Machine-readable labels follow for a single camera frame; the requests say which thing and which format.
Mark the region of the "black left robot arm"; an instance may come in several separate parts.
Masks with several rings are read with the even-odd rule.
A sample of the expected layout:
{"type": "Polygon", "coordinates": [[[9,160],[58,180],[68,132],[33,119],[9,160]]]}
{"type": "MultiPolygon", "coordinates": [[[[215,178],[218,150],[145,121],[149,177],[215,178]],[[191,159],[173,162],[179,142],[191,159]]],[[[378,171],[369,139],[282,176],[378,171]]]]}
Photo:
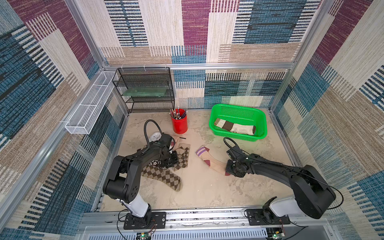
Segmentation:
{"type": "Polygon", "coordinates": [[[123,204],[134,220],[147,225],[152,221],[152,210],[139,194],[143,168],[154,164],[156,167],[168,169],[178,162],[178,158],[171,149],[174,138],[165,134],[154,120],[145,122],[144,136],[147,142],[144,149],[113,159],[103,185],[103,193],[123,204]],[[150,122],[156,125],[161,134],[160,139],[154,142],[151,142],[147,135],[147,124],[150,122]]]}

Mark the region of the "brown white striped sock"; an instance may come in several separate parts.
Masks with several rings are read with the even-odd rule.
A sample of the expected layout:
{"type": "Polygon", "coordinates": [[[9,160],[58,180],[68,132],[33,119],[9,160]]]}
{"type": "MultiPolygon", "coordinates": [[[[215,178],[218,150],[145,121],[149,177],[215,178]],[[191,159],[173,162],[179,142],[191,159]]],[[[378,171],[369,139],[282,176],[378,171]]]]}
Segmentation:
{"type": "Polygon", "coordinates": [[[255,126],[235,124],[223,119],[216,119],[214,125],[223,130],[231,133],[243,134],[243,135],[254,135],[256,132],[255,126]]]}

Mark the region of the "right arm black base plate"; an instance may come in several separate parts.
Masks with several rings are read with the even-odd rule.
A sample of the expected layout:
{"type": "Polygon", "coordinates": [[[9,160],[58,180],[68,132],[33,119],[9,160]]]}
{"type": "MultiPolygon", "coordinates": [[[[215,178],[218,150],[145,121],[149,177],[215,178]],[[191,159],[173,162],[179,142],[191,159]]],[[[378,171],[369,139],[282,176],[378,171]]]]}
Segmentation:
{"type": "Polygon", "coordinates": [[[290,225],[290,219],[287,216],[277,217],[270,210],[266,209],[246,209],[245,217],[248,219],[250,226],[267,226],[267,225],[290,225]]]}

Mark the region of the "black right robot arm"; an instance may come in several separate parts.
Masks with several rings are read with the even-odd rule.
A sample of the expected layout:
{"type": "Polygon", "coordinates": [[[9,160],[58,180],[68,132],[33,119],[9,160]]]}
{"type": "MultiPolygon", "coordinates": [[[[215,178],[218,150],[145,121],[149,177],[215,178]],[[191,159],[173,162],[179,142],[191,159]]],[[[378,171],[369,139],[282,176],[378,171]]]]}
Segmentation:
{"type": "Polygon", "coordinates": [[[306,165],[303,168],[284,165],[267,160],[259,155],[247,155],[237,143],[225,137],[229,148],[226,172],[237,178],[245,175],[260,175],[290,187],[293,195],[286,198],[272,197],[263,206],[266,219],[295,214],[305,214],[320,219],[331,209],[336,200],[335,188],[326,183],[316,168],[306,165]]]}

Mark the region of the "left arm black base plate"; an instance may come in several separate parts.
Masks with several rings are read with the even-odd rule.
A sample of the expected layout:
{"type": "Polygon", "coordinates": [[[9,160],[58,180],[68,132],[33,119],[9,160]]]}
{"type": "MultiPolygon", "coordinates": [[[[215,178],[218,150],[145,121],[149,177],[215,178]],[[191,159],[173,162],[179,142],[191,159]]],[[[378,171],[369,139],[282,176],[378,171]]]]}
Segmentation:
{"type": "Polygon", "coordinates": [[[143,218],[127,214],[124,221],[124,230],[146,230],[164,229],[166,226],[167,213],[154,212],[146,214],[143,218]]]}

